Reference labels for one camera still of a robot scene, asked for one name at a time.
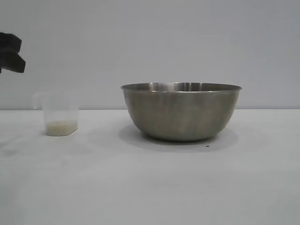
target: stainless steel bowl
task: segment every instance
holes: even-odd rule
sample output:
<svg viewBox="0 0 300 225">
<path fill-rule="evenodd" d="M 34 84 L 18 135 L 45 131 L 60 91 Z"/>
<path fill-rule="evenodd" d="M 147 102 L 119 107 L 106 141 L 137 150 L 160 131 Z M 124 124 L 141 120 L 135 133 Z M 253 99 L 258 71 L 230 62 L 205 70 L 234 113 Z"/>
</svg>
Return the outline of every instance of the stainless steel bowl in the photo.
<svg viewBox="0 0 300 225">
<path fill-rule="evenodd" d="M 150 136 L 172 141 L 196 141 L 222 131 L 241 90 L 216 83 L 137 83 L 121 88 L 134 124 Z"/>
</svg>

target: rice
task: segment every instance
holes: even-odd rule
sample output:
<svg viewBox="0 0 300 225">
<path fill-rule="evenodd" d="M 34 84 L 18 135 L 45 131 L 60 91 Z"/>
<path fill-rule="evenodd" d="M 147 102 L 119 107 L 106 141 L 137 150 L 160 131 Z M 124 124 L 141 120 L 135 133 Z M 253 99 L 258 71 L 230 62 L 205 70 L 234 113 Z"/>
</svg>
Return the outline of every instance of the rice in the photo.
<svg viewBox="0 0 300 225">
<path fill-rule="evenodd" d="M 78 129 L 76 120 L 60 120 L 46 123 L 46 134 L 48 136 L 67 136 Z"/>
</svg>

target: white table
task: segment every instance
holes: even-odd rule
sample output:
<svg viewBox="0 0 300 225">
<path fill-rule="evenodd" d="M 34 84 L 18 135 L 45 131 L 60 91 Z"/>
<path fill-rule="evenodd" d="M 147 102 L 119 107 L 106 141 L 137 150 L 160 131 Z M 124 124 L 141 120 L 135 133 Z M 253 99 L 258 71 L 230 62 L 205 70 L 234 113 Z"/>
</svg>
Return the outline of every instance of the white table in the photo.
<svg viewBox="0 0 300 225">
<path fill-rule="evenodd" d="M 199 143 L 149 139 L 125 110 L 42 131 L 41 112 L 0 112 L 1 225 L 300 224 L 300 110 L 236 110 Z"/>
</svg>

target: gray wall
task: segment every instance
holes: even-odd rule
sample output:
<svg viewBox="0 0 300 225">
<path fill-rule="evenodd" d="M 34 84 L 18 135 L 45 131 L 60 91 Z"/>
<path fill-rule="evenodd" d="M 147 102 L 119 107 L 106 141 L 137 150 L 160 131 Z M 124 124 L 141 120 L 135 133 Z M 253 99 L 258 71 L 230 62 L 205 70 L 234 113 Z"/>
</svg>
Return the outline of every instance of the gray wall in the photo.
<svg viewBox="0 0 300 225">
<path fill-rule="evenodd" d="M 0 109 L 76 88 L 82 108 L 123 108 L 120 86 L 232 83 L 239 108 L 300 108 L 299 0 L 4 0 L 25 74 L 0 75 Z"/>
</svg>

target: clear plastic cup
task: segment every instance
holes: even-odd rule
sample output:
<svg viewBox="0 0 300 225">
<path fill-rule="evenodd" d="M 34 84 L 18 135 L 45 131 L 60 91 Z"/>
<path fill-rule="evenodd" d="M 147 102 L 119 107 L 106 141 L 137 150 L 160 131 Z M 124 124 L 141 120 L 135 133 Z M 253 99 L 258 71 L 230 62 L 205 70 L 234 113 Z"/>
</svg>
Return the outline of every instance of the clear plastic cup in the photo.
<svg viewBox="0 0 300 225">
<path fill-rule="evenodd" d="M 33 107 L 42 106 L 46 134 L 67 136 L 78 129 L 78 101 L 72 92 L 53 91 L 37 93 L 33 97 Z"/>
</svg>

